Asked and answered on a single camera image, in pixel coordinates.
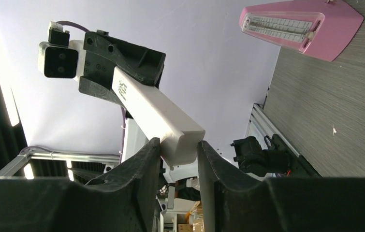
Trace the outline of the white remote control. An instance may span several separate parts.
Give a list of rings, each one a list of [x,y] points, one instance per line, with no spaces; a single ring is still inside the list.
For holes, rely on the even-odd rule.
[[[145,136],[159,138],[161,156],[170,168],[196,160],[205,130],[158,88],[143,85],[116,67],[112,90]]]

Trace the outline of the black clamp on frame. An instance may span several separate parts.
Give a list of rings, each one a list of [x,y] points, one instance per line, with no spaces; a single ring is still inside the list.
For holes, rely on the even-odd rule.
[[[234,161],[245,173],[258,177],[272,174],[274,177],[320,177],[320,174],[302,155],[297,155],[278,135],[265,136],[267,149],[262,148],[257,138],[249,136],[234,140]]]

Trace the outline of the pink metronome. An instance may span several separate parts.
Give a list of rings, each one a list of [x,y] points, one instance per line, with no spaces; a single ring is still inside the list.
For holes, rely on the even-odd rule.
[[[290,0],[245,7],[239,26],[244,34],[332,62],[363,21],[343,0]]]

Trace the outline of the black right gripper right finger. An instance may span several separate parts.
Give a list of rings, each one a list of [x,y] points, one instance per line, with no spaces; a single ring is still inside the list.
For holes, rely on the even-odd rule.
[[[197,146],[207,232],[365,232],[365,178],[259,181]]]

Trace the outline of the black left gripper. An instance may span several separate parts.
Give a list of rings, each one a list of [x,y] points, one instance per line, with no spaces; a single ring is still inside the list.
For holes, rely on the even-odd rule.
[[[107,32],[87,32],[83,48],[85,66],[79,92],[122,105],[112,90],[114,69],[120,68],[139,83],[159,87],[166,54],[110,37]]]

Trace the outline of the aluminium frame rail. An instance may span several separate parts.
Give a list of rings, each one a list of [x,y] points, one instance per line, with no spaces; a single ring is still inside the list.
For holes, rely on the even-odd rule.
[[[13,176],[30,160],[58,160],[76,162],[96,162],[102,164],[116,164],[121,161],[120,155],[90,154],[90,153],[64,153],[57,151],[25,151],[18,154],[12,161],[0,170],[0,176]]]

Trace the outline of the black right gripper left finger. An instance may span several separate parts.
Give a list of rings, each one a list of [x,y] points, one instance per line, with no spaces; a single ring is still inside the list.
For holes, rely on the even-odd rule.
[[[64,178],[0,178],[0,232],[149,232],[161,164],[159,138],[82,185]]]

